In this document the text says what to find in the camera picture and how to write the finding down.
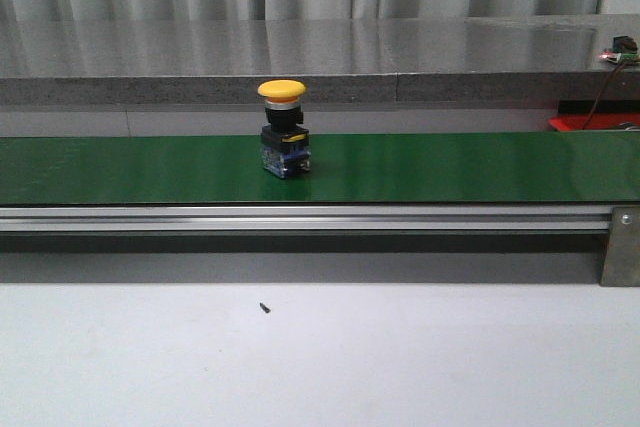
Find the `metal frame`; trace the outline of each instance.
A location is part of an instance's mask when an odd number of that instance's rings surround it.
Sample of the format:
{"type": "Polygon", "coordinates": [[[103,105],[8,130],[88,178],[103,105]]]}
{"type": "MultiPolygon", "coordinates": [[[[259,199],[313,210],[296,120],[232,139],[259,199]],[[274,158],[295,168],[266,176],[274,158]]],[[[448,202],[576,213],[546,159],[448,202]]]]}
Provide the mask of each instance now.
{"type": "Polygon", "coordinates": [[[600,283],[640,287],[640,206],[614,209],[600,283]]]}
{"type": "Polygon", "coordinates": [[[134,232],[610,233],[603,286],[640,286],[640,206],[233,204],[4,207],[0,234],[134,232]]]}

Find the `green conveyor belt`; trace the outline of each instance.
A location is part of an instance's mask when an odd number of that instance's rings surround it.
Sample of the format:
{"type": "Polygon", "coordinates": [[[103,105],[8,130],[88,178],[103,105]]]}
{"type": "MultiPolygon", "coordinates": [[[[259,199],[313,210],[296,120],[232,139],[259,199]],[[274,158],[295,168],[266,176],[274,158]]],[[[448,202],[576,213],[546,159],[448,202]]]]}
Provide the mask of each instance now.
{"type": "Polygon", "coordinates": [[[0,204],[623,202],[636,132],[312,135],[280,180],[258,136],[0,139],[0,204]]]}

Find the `conveyor belt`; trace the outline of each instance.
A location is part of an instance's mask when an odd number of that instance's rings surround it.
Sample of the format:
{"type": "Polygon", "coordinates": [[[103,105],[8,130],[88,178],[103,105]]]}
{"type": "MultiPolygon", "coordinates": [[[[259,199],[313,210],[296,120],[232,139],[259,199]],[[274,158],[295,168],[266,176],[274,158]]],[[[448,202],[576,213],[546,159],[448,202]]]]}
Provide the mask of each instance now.
{"type": "Polygon", "coordinates": [[[312,172],[257,136],[0,140],[0,232],[611,233],[603,285],[640,285],[635,132],[315,135],[312,172]]]}
{"type": "Polygon", "coordinates": [[[0,140],[0,205],[621,203],[634,132],[312,136],[313,172],[263,171],[258,136],[0,140]]]}

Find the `white table surface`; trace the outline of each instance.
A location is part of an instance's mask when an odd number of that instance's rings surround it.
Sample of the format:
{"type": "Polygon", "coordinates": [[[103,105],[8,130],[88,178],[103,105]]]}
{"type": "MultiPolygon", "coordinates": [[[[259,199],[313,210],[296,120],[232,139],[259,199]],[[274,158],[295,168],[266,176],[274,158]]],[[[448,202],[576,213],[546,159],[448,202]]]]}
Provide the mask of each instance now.
{"type": "Polygon", "coordinates": [[[5,284],[0,425],[630,427],[639,312],[596,284],[5,284]]]}

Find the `gray countertop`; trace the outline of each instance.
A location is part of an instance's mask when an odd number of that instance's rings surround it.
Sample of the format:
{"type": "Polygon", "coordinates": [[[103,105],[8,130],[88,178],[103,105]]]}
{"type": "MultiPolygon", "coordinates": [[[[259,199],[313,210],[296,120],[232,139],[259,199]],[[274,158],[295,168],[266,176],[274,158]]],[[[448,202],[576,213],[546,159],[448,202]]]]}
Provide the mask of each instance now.
{"type": "MultiPolygon", "coordinates": [[[[640,15],[0,23],[0,104],[255,103],[293,77],[314,102],[593,99],[640,15]]],[[[640,68],[606,98],[639,99],[640,68]]]]}

